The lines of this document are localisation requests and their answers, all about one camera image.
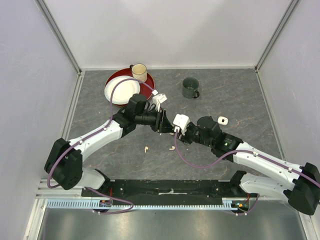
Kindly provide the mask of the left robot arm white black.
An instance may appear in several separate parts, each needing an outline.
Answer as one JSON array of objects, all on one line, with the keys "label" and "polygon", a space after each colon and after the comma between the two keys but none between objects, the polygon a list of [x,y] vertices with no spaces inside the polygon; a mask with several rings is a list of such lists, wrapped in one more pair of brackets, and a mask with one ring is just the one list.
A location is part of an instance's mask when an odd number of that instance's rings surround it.
[{"label": "left robot arm white black", "polygon": [[96,129],[71,140],[56,140],[44,165],[48,178],[64,190],[89,187],[99,197],[106,196],[110,191],[109,178],[98,169],[84,168],[84,161],[105,145],[124,138],[138,125],[149,126],[158,134],[173,133],[173,125],[161,107],[166,100],[166,95],[159,93],[152,98],[151,109],[147,109],[146,97],[134,94],[126,106]]}]

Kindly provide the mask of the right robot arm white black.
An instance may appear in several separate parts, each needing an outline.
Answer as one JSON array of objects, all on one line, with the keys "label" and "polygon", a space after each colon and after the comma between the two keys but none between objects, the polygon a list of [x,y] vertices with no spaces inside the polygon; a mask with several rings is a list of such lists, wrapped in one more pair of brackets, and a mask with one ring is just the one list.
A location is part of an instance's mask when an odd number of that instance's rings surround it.
[{"label": "right robot arm white black", "polygon": [[312,216],[320,202],[320,171],[307,162],[305,165],[284,161],[256,149],[242,139],[225,133],[211,116],[201,117],[196,124],[188,116],[177,114],[173,120],[175,140],[200,144],[211,149],[216,162],[228,160],[249,167],[262,177],[241,174],[229,184],[235,197],[253,193],[286,199],[295,210]]}]

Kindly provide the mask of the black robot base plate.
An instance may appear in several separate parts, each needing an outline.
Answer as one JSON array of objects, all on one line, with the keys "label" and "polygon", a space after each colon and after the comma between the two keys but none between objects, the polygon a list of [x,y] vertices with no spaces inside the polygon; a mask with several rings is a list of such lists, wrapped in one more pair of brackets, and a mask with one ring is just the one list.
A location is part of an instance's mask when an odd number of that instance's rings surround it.
[{"label": "black robot base plate", "polygon": [[139,203],[217,203],[223,198],[253,199],[256,193],[246,193],[240,178],[246,172],[238,170],[230,180],[218,179],[108,179],[97,191],[114,198]]}]

